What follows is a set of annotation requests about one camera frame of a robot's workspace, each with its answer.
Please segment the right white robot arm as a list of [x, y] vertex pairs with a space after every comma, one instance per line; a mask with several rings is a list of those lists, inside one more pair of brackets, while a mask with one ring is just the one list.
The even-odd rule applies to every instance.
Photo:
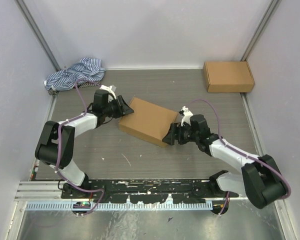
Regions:
[[181, 122], [172, 123], [162, 142], [170, 146], [193, 142], [201, 152], [226, 162], [240, 172], [239, 175], [227, 171], [213, 175], [210, 192], [215, 197], [233, 192], [246, 196], [256, 208], [263, 209], [291, 193], [287, 181], [270, 155], [258, 156], [235, 147], [212, 133], [201, 114], [184, 116]]

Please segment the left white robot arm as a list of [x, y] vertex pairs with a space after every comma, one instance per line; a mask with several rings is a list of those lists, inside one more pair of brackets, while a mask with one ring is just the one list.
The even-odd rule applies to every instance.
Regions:
[[133, 114], [134, 110], [121, 95], [101, 88], [95, 91], [93, 102], [78, 116], [63, 121], [47, 121], [42, 129], [34, 155], [37, 160], [54, 169], [64, 180], [63, 190], [78, 198], [104, 192], [93, 190], [89, 177], [74, 161], [75, 138], [105, 123], [106, 118], [118, 119]]

